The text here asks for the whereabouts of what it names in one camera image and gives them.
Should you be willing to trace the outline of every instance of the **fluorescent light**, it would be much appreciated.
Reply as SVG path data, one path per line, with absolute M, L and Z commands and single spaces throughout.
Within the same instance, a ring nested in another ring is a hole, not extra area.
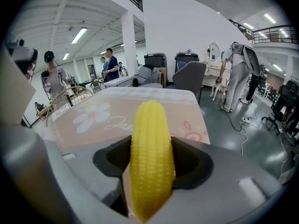
M 277 70 L 282 71 L 277 65 L 273 65 Z
M 270 22 L 272 22 L 272 23 L 276 23 L 276 21 L 274 21 L 274 19 L 271 18 L 268 14 L 265 14 L 264 16 L 265 16 L 266 18 L 268 18 L 268 20 L 269 20 Z
M 74 40 L 71 43 L 75 44 L 86 31 L 87 28 L 81 28 L 81 30 L 78 32 L 78 34 L 75 36 Z
M 249 25 L 249 24 L 247 24 L 247 23 L 243 23 L 246 27 L 248 27 L 248 28 L 250 28 L 250 29 L 253 29 L 254 27 L 253 26 L 251 26 L 251 25 Z
M 65 55 L 64 55 L 64 60 L 66 60 L 66 58 L 69 56 L 69 53 L 66 53 Z

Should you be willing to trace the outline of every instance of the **black cord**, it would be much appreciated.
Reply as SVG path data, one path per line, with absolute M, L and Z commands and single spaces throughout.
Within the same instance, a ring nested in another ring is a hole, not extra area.
M 241 125 L 240 125 L 240 130 L 237 130 L 237 129 L 235 128 L 235 126 L 233 125 L 233 122 L 232 122 L 232 120 L 230 119 L 229 115 L 226 113 L 226 111 L 224 111 L 224 112 L 225 112 L 226 116 L 229 118 L 230 124 L 232 125 L 232 127 L 234 128 L 234 130 L 236 130 L 236 131 L 238 131 L 238 132 L 241 132 L 241 131 L 242 131 L 242 127 L 241 127 Z

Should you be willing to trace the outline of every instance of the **corn cob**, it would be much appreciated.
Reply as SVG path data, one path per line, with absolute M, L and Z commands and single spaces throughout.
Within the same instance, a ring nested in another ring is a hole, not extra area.
M 130 159 L 132 209 L 141 221 L 148 220 L 171 196 L 174 179 L 164 108 L 156 101 L 144 102 L 135 115 Z

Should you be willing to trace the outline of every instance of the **glossy floor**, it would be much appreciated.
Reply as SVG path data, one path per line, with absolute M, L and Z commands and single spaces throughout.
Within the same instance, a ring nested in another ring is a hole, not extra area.
M 206 123 L 211 145 L 224 147 L 241 154 L 241 143 L 246 140 L 246 137 L 233 129 L 226 112 L 219 111 L 218 104 L 221 94 L 217 94 L 215 101 L 212 101 L 212 98 L 209 97 L 210 94 L 211 89 L 203 89 L 200 108 Z M 282 162 L 286 160 L 286 153 L 288 160 L 284 162 L 282 172 L 294 166 L 294 161 L 291 157 L 293 148 L 289 145 L 289 140 L 285 132 L 277 136 L 276 130 L 272 129 L 269 131 L 267 129 L 266 125 L 271 125 L 269 122 L 265 124 L 265 120 L 261 121 L 263 116 L 271 116 L 271 108 L 261 99 L 254 97 L 251 105 L 245 105 L 239 102 L 234 112 L 228 115 L 238 130 L 240 129 L 239 122 L 242 117 L 253 117 L 254 119 L 250 120 L 256 122 L 255 126 L 257 128 L 254 126 L 245 126 L 248 132 L 248 141 L 242 146 L 244 156 L 271 173 L 277 179 L 281 173 Z

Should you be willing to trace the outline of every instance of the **cursive lettering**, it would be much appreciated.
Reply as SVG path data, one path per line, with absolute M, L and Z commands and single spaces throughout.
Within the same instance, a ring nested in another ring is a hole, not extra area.
M 109 129 L 114 129 L 114 128 L 121 128 L 125 131 L 133 131 L 133 125 L 128 125 L 126 123 L 124 123 L 126 121 L 126 118 L 123 117 L 123 116 L 114 116 L 114 117 L 111 117 L 109 120 L 108 120 L 108 123 L 111 121 L 111 120 L 117 120 L 118 124 L 116 125 L 107 125 L 104 129 L 105 130 L 109 130 Z

